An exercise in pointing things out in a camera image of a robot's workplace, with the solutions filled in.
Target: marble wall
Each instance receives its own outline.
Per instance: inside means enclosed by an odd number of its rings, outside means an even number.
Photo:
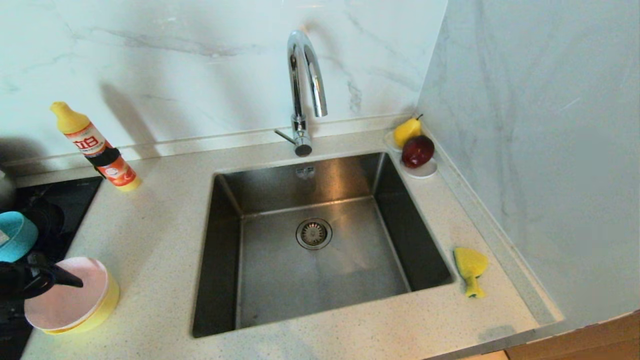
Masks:
[[[446,4],[5,0],[0,162],[76,151],[49,112],[60,100],[116,146],[288,126],[298,28],[324,77],[329,115],[317,121],[412,111]]]
[[[567,321],[638,308],[638,1],[449,1],[419,101]]]

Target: speckled white countertop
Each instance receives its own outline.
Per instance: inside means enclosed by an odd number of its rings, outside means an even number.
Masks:
[[[34,331],[23,359],[424,359],[539,327],[440,174],[403,179],[452,269],[454,283],[215,336],[191,337],[213,174],[385,151],[384,131],[132,161],[143,184],[103,183],[68,256],[101,260],[122,288],[115,312],[84,333]],[[91,168],[19,179],[26,186],[94,176]],[[488,296],[468,299],[452,250],[489,257]]]

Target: pink bowl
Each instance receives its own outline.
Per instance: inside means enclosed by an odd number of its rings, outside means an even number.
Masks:
[[[69,258],[58,266],[82,279],[84,286],[54,285],[49,291],[24,301],[24,315],[34,327],[55,331],[74,327],[98,308],[107,293],[107,269],[92,258]]]

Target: sink basin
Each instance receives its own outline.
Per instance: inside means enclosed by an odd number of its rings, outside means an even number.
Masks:
[[[217,174],[193,336],[451,282],[384,152]]]

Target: drain strainer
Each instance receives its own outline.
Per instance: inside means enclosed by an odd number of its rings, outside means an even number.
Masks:
[[[319,250],[331,241],[332,234],[329,223],[321,218],[310,218],[298,225],[296,239],[305,249]]]

